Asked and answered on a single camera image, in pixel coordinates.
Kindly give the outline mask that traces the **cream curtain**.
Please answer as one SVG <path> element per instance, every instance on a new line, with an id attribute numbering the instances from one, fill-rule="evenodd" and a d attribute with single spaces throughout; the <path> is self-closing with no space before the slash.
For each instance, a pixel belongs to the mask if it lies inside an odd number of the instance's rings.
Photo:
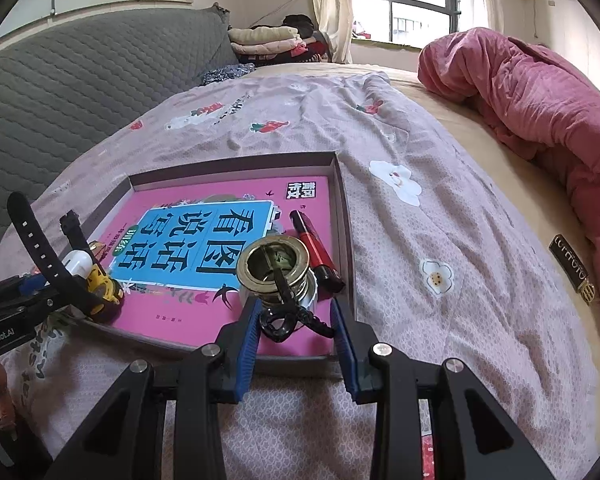
<path id="1" fill-rule="evenodd" d="M 328 40 L 332 62 L 351 64 L 352 0 L 312 0 L 318 29 Z"/>

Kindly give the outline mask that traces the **black mattress label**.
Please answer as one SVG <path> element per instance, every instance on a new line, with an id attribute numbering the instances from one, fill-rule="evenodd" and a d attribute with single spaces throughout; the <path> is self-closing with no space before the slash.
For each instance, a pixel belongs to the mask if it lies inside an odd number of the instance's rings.
<path id="1" fill-rule="evenodd" d="M 595 286 L 590 281 L 590 274 L 586 270 L 583 261 L 568 243 L 568 240 L 562 234 L 556 234 L 548 249 L 567 275 L 572 288 L 586 304 L 592 304 L 596 296 Z"/>

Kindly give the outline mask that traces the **pink and blue book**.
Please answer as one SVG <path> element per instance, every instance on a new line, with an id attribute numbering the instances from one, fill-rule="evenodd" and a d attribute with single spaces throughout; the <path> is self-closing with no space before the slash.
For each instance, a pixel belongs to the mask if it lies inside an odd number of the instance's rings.
<path id="1" fill-rule="evenodd" d="M 331 201 L 328 177 L 307 174 L 130 188 L 90 236 L 124 292 L 111 333 L 169 349 L 215 340 L 242 312 L 240 253 L 270 233 L 294 232 L 293 210 L 329 247 Z"/>

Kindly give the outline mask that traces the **grey quilted headboard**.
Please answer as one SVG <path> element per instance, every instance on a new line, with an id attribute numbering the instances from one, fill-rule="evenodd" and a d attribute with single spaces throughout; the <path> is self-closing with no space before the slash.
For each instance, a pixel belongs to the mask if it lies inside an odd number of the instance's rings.
<path id="1" fill-rule="evenodd" d="M 74 160 L 208 70 L 237 61 L 230 12 L 90 15 L 0 51 L 0 240 L 7 196 L 35 200 Z"/>

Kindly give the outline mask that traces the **red pink quilt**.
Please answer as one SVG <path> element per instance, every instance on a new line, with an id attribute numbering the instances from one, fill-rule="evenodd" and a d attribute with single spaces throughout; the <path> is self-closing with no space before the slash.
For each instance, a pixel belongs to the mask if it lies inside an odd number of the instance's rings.
<path id="1" fill-rule="evenodd" d="M 472 107 L 494 136 L 565 188 L 593 246 L 600 291 L 600 92 L 556 52 L 488 28 L 456 32 L 420 51 L 430 92 Z"/>

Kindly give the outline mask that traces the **stack of folded clothes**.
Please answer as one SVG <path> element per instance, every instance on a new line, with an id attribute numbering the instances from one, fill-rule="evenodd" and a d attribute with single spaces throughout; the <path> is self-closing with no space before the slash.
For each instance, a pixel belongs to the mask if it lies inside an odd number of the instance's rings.
<path id="1" fill-rule="evenodd" d="M 306 14 L 287 15 L 279 26 L 233 27 L 228 38 L 238 61 L 256 67 L 332 60 L 326 37 Z"/>

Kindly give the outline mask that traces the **brass fitting with white base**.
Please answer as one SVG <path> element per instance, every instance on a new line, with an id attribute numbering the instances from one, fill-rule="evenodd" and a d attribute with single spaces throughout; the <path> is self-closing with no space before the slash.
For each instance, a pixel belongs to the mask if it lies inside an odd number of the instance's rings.
<path id="1" fill-rule="evenodd" d="M 281 306 L 275 275 L 286 281 L 300 307 L 312 311 L 317 300 L 317 281 L 309 266 L 309 252 L 301 240 L 289 235 L 268 235 L 240 254 L 236 276 L 239 297 L 257 297 L 265 307 Z"/>

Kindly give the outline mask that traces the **black and yellow wristwatch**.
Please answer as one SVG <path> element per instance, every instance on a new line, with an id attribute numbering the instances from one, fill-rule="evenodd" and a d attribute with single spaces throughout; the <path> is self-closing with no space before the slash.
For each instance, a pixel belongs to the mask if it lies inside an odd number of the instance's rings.
<path id="1" fill-rule="evenodd" d="M 58 292 L 65 304 L 78 308 L 94 322 L 108 323 L 120 313 L 117 299 L 99 297 L 89 292 L 58 258 L 38 224 L 26 196 L 12 192 L 7 200 L 7 212 L 24 248 L 48 284 Z"/>

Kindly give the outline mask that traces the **white earbuds case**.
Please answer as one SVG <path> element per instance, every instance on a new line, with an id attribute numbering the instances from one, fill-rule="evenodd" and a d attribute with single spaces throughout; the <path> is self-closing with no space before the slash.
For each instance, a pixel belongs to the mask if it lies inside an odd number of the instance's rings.
<path id="1" fill-rule="evenodd" d="M 73 249 L 62 259 L 65 269 L 73 276 L 84 280 L 91 274 L 94 263 L 92 257 L 84 250 Z"/>

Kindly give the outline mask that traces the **black key bunch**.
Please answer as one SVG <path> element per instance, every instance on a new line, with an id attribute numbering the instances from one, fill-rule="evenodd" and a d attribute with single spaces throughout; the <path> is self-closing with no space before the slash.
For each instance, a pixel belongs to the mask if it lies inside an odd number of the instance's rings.
<path id="1" fill-rule="evenodd" d="M 334 338 L 336 330 L 321 321 L 313 312 L 300 306 L 282 268 L 270 256 L 266 256 L 266 258 L 272 268 L 274 283 L 282 304 L 262 309 L 259 314 L 261 332 L 276 344 L 281 344 L 290 337 L 296 326 L 301 324 L 317 335 Z"/>

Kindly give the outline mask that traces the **dark cardboard box tray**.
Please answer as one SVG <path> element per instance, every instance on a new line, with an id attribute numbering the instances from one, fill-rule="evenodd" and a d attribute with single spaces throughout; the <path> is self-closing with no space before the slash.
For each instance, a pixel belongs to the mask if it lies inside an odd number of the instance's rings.
<path id="1" fill-rule="evenodd" d="M 212 160 L 212 162 L 196 162 L 181 166 L 151 170 L 142 174 L 131 174 L 96 207 L 94 212 L 83 223 L 83 232 L 91 240 L 91 234 L 98 228 L 106 215 L 123 194 L 130 188 L 168 188 L 169 186 L 188 185 L 197 183 L 225 182 L 229 180 L 249 180 L 265 177 L 298 177 L 325 176 L 329 180 L 329 195 L 332 201 L 332 244 L 326 247 L 327 252 L 335 263 L 336 269 L 344 281 L 344 289 L 338 294 L 331 294 L 325 289 L 317 289 L 317 300 L 313 312 L 318 318 L 328 320 L 330 303 L 336 298 L 344 307 L 352 311 L 355 308 L 354 272 L 352 258 L 352 240 L 344 194 L 343 180 L 337 157 L 332 153 L 297 153 L 239 157 L 235 159 Z M 78 325 L 87 333 L 102 336 L 115 341 L 117 344 L 131 348 L 139 348 L 146 352 L 155 352 L 163 356 L 182 356 L 194 350 L 190 347 L 175 349 L 156 347 L 135 339 L 126 339 L 111 333 L 112 322 L 99 324 L 79 318 Z"/>

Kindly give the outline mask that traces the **window with dark frame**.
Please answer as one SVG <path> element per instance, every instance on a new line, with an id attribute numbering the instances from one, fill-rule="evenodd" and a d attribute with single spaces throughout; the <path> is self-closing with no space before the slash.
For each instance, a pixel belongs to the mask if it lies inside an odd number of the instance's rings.
<path id="1" fill-rule="evenodd" d="M 486 0 L 352 0 L 352 10 L 355 39 L 416 49 L 489 25 Z"/>

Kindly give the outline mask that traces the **red and black lighter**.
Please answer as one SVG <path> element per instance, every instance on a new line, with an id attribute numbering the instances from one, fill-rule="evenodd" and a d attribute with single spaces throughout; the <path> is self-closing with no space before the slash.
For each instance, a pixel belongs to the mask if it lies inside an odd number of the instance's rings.
<path id="1" fill-rule="evenodd" d="M 313 271 L 317 284 L 331 294 L 338 294 L 344 289 L 344 281 L 338 273 L 335 263 L 314 229 L 309 217 L 300 210 L 292 210 L 289 214 L 294 230 L 298 234 L 309 254 L 309 267 Z"/>

